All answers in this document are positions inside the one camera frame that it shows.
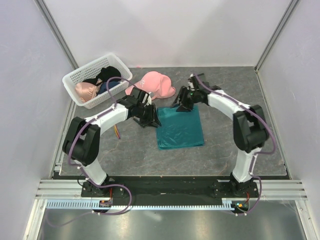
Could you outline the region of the aluminium frame rail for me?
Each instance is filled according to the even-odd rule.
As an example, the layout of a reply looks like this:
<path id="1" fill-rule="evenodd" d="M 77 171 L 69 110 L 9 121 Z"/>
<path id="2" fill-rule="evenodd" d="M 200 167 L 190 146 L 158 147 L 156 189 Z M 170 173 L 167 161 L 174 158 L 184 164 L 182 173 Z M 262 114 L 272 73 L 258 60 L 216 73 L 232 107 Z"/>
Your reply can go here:
<path id="1" fill-rule="evenodd" d="M 81 198 L 82 187 L 77 180 L 72 179 L 48 179 L 41 180 L 35 198 L 72 200 Z"/>

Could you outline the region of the pink cloth in basket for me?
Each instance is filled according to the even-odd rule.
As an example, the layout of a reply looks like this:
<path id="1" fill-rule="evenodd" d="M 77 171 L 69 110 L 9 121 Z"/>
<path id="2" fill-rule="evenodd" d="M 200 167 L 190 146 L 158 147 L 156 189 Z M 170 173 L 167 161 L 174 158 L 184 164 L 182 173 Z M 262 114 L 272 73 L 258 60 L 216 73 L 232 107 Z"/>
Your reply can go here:
<path id="1" fill-rule="evenodd" d="M 75 85 L 75 91 L 82 103 L 86 103 L 97 96 L 100 86 L 89 82 L 80 82 Z"/>

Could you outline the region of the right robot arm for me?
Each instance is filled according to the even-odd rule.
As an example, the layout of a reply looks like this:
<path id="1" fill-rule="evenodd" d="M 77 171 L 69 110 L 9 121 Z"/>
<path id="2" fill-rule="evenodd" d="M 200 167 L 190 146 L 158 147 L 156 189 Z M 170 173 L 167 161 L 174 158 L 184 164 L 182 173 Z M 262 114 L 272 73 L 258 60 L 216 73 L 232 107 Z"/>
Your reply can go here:
<path id="1" fill-rule="evenodd" d="M 238 152 L 231 173 L 235 181 L 229 184 L 229 191 L 240 197 L 247 191 L 246 182 L 252 179 L 256 159 L 270 137 L 264 111 L 260 105 L 242 103 L 220 87 L 211 86 L 203 73 L 190 75 L 187 86 L 180 88 L 171 106 L 178 112 L 190 112 L 198 103 L 215 108 L 232 120 Z"/>

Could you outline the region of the pink baseball cap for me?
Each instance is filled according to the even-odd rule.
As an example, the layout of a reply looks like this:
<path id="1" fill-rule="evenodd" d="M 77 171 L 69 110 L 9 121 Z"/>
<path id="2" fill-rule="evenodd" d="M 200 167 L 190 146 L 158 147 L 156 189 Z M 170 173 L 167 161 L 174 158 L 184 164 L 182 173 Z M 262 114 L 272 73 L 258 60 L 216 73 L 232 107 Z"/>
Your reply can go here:
<path id="1" fill-rule="evenodd" d="M 176 89 L 171 79 L 157 71 L 147 72 L 140 81 L 134 84 L 138 89 L 151 94 L 151 99 L 166 99 L 175 95 Z"/>

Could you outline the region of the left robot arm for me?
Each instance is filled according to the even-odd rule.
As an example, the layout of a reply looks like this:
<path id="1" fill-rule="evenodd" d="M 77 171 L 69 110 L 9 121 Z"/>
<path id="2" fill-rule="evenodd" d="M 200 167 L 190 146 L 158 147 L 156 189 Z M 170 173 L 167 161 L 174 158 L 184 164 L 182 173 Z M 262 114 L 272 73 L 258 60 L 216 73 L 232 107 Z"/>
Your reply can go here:
<path id="1" fill-rule="evenodd" d="M 92 191 L 99 197 L 110 191 L 108 175 L 98 161 L 101 135 L 130 118 L 143 128 L 161 126 L 152 97 L 137 87 L 105 111 L 87 118 L 74 117 L 69 125 L 62 151 L 68 163 L 77 166 L 93 184 Z"/>

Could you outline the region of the teal satin napkin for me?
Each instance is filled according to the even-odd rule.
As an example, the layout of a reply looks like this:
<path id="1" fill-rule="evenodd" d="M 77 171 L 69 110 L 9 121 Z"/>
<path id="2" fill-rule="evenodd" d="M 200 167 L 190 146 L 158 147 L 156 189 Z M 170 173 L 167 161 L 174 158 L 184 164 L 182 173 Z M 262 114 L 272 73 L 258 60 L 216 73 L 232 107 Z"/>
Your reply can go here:
<path id="1" fill-rule="evenodd" d="M 161 123 L 156 129 L 160 150 L 198 147 L 205 144 L 197 106 L 190 112 L 178 112 L 176 107 L 159 107 L 157 115 Z"/>

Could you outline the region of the white plastic basket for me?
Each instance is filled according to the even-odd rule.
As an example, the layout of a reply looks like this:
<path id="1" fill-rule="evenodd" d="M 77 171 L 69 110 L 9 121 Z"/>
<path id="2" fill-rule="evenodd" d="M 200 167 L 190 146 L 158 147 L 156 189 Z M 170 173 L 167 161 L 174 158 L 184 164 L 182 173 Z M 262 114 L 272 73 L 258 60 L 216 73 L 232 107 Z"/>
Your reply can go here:
<path id="1" fill-rule="evenodd" d="M 110 94 L 115 96 L 129 87 L 128 81 L 132 79 L 133 74 L 123 63 L 123 61 L 113 53 L 108 53 L 102 57 L 99 57 L 79 67 L 71 73 L 68 73 L 62 78 L 64 88 L 77 106 L 84 107 L 86 109 L 92 109 L 110 98 L 110 94 L 105 91 L 101 94 L 98 94 L 93 99 L 84 102 L 81 94 L 76 91 L 76 86 L 83 81 L 89 81 L 94 84 L 100 83 L 101 81 L 97 79 L 97 76 L 102 72 L 103 69 L 108 67 L 117 69 L 121 77 L 126 79 L 126 81 L 121 80 L 119 84 L 109 89 Z"/>

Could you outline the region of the navy cloth in basket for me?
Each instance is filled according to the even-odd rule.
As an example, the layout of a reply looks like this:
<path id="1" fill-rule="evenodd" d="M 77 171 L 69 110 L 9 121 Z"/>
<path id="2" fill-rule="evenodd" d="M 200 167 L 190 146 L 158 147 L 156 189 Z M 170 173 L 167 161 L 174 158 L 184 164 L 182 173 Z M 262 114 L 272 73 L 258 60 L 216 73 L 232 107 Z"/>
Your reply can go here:
<path id="1" fill-rule="evenodd" d="M 119 85 L 121 82 L 120 81 L 110 81 L 109 83 L 106 83 L 106 82 L 103 82 L 101 85 L 100 85 L 100 88 L 97 92 L 97 95 L 101 95 L 103 94 L 104 92 L 107 91 L 107 88 L 109 90 L 111 90 L 112 88 L 114 88 L 115 86 Z"/>

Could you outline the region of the black mounting base plate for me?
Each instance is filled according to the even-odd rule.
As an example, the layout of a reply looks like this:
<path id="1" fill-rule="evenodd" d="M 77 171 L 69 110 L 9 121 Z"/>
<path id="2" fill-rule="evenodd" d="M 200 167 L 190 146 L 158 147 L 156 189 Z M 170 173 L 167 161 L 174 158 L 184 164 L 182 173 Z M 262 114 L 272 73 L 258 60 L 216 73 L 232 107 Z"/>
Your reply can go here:
<path id="1" fill-rule="evenodd" d="M 132 196 L 178 196 L 222 198 L 256 198 L 258 184 L 253 179 L 237 182 L 231 176 L 107 176 L 101 183 L 86 180 L 83 197 L 116 197 L 117 190 L 127 187 Z"/>

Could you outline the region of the black cloth in basket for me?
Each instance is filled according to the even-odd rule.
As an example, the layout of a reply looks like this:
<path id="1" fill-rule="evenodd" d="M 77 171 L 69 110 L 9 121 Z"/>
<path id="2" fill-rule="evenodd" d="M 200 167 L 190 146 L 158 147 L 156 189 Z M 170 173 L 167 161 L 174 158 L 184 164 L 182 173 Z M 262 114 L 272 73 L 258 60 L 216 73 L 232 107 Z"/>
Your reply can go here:
<path id="1" fill-rule="evenodd" d="M 108 67 L 103 67 L 100 70 L 100 73 L 96 76 L 97 80 L 101 80 L 102 82 L 107 82 L 110 78 L 113 77 L 121 77 L 120 71 L 113 67 L 113 66 L 108 66 Z"/>

